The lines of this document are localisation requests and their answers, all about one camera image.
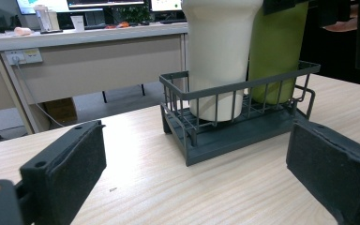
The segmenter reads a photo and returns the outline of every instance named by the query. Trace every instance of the white desk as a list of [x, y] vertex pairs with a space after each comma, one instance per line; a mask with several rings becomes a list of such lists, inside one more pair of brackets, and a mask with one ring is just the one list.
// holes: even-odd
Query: white desk
[[[185, 70], [187, 30], [186, 23], [152, 23], [79, 33], [2, 36], [0, 74], [9, 82], [0, 83], [16, 97], [14, 103], [28, 131], [45, 131], [50, 121], [36, 103], [156, 82], [163, 73]], [[23, 77], [8, 63], [4, 51], [31, 48], [39, 48], [43, 62], [21, 65]]]
[[[311, 76], [311, 121], [360, 143], [360, 85]], [[73, 224], [337, 224], [286, 168], [289, 133], [186, 167], [158, 106], [102, 119], [108, 167]], [[69, 127], [0, 142], [0, 179]]]

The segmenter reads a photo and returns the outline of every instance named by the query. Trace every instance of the white bottle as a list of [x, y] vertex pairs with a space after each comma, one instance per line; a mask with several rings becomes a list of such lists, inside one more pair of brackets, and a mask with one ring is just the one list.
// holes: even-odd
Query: white bottle
[[[263, 0], [183, 0], [188, 22], [190, 91], [244, 82], [252, 25]], [[242, 110], [244, 91], [236, 93], [234, 117]], [[214, 97], [200, 99], [199, 116], [214, 121]], [[218, 121], [232, 119], [233, 93], [218, 96]], [[196, 100], [190, 111], [197, 115]]]
[[39, 22], [40, 32], [47, 32], [52, 30], [51, 20], [49, 19], [49, 10], [44, 5], [35, 5], [34, 11], [37, 14], [37, 21]]

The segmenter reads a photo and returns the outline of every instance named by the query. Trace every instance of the wire basket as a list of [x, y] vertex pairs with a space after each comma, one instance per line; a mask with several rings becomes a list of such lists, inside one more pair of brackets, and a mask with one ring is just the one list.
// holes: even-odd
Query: wire basket
[[[160, 104], [164, 132], [173, 134], [187, 166], [289, 132], [295, 119], [308, 120], [311, 115], [315, 93], [308, 89], [308, 80], [310, 74], [318, 72], [320, 67], [300, 61], [298, 69], [292, 72], [193, 92], [188, 91], [187, 71], [163, 74], [159, 81], [164, 86], [165, 100]], [[301, 76], [306, 78], [303, 85], [298, 85], [296, 79]], [[283, 83], [289, 79], [293, 80], [292, 97], [279, 103]], [[268, 88], [273, 83], [278, 84], [277, 103], [268, 104]], [[252, 96], [253, 89], [262, 86], [265, 87], [263, 101], [256, 102]], [[235, 96], [239, 90], [248, 90], [250, 94], [244, 94], [241, 114], [235, 117]], [[218, 96], [224, 93], [232, 93], [232, 118], [219, 122]], [[310, 96], [307, 110], [301, 112], [297, 104], [305, 100], [307, 93]], [[213, 121], [202, 120], [198, 110], [196, 115], [192, 114], [188, 106], [191, 100], [195, 100], [198, 108], [199, 100], [207, 97], [216, 100]]]

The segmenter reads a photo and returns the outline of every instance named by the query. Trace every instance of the monitor screen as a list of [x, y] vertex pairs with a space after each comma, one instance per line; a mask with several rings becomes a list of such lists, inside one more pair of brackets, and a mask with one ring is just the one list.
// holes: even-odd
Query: monitor screen
[[[44, 5], [48, 9], [54, 10], [56, 12], [74, 12], [69, 10], [67, 0], [17, 0], [17, 5], [22, 15], [35, 14], [34, 6], [35, 5]], [[96, 11], [102, 10], [101, 8], [94, 9], [84, 9], [77, 11]]]
[[67, 0], [67, 4], [70, 10], [82, 8], [131, 7], [143, 5], [144, 0]]
[[148, 0], [150, 11], [181, 11], [181, 0]]

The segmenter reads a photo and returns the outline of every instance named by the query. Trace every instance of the light wood tabletop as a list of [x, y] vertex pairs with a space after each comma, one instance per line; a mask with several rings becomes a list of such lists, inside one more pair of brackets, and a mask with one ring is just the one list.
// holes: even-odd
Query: light wood tabletop
[[[360, 85], [311, 75], [308, 87], [310, 121], [360, 143]], [[159, 106], [101, 120], [108, 166], [73, 224], [337, 224], [287, 169], [289, 133], [187, 167]], [[0, 179], [19, 182], [69, 129], [0, 142]]]

